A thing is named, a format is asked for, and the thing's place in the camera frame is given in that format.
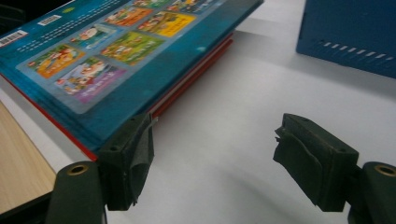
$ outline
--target wooden surface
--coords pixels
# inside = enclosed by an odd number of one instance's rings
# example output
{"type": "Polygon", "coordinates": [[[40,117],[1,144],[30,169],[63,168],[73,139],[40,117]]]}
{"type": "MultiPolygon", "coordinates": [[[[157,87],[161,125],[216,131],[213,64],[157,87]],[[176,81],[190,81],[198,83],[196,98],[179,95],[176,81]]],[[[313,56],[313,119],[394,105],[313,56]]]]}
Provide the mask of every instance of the wooden surface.
{"type": "Polygon", "coordinates": [[[55,173],[0,102],[0,214],[50,192],[55,173]]]}

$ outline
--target barcode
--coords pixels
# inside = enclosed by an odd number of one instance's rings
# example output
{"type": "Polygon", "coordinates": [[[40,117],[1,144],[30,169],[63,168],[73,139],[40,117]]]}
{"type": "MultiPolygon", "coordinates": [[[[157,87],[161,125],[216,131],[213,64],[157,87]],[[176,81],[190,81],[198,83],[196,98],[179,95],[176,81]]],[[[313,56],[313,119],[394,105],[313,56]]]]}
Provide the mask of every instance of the barcode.
{"type": "Polygon", "coordinates": [[[5,45],[7,45],[7,44],[9,44],[9,43],[11,43],[11,42],[13,42],[13,41],[15,41],[15,40],[17,40],[17,39],[19,39],[19,38],[22,38],[22,37],[24,37],[26,35],[27,35],[27,33],[22,31],[22,30],[19,30],[19,31],[17,31],[15,33],[7,35],[6,37],[3,37],[3,38],[0,39],[0,48],[5,46],[5,45]]]}
{"type": "Polygon", "coordinates": [[[50,16],[50,17],[44,19],[43,21],[39,22],[38,24],[42,25],[42,26],[45,26],[45,25],[48,25],[48,24],[52,23],[53,21],[59,20],[61,17],[62,16],[53,15],[53,16],[50,16]]]}

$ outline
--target cartoon illustration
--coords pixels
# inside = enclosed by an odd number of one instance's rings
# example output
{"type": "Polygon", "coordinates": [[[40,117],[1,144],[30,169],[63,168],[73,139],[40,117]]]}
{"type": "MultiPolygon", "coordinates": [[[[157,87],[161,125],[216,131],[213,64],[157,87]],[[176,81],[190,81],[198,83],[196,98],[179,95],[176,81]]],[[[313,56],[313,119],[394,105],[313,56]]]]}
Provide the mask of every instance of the cartoon illustration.
{"type": "Polygon", "coordinates": [[[132,5],[134,7],[151,7],[151,8],[157,8],[161,7],[170,0],[135,0],[132,5]]]}
{"type": "Polygon", "coordinates": [[[117,31],[115,28],[99,23],[73,37],[70,41],[86,49],[94,49],[117,31]]]}
{"type": "Polygon", "coordinates": [[[61,45],[36,60],[28,63],[28,66],[44,78],[52,77],[68,65],[72,64],[84,55],[84,52],[73,49],[67,45],[61,45]]]}
{"type": "Polygon", "coordinates": [[[194,20],[194,16],[162,11],[143,22],[137,29],[172,37],[194,20]]]}
{"type": "Polygon", "coordinates": [[[125,72],[126,70],[91,57],[59,78],[55,85],[86,103],[125,72]]]}
{"type": "Polygon", "coordinates": [[[215,2],[217,0],[176,0],[167,10],[200,14],[215,2]]]}
{"type": "Polygon", "coordinates": [[[102,55],[128,63],[129,65],[136,65],[163,42],[164,40],[160,38],[129,32],[103,49],[102,55]]]}
{"type": "Polygon", "coordinates": [[[131,26],[151,12],[152,9],[127,6],[107,17],[105,22],[119,26],[131,26]]]}

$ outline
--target blue book cover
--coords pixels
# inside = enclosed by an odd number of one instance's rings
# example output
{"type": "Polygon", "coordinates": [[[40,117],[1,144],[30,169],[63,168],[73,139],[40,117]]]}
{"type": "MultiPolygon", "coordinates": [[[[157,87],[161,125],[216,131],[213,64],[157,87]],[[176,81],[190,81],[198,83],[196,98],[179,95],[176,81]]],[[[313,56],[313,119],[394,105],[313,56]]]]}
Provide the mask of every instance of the blue book cover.
{"type": "Polygon", "coordinates": [[[75,0],[0,36],[0,74],[90,158],[262,0],[75,0]]]}

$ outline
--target white table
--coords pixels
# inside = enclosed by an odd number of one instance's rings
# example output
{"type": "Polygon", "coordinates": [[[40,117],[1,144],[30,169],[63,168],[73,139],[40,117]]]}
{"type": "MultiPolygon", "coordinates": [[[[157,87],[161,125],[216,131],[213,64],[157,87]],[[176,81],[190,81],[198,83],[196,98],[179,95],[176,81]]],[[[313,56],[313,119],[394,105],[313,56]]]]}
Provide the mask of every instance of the white table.
{"type": "MultiPolygon", "coordinates": [[[[268,0],[227,53],[154,128],[155,158],[136,207],[109,223],[347,223],[322,213],[272,160],[283,113],[333,133],[367,161],[396,164],[396,79],[295,52],[304,0],[268,0]]],[[[1,101],[59,171],[86,160],[16,91],[1,101]]]]}

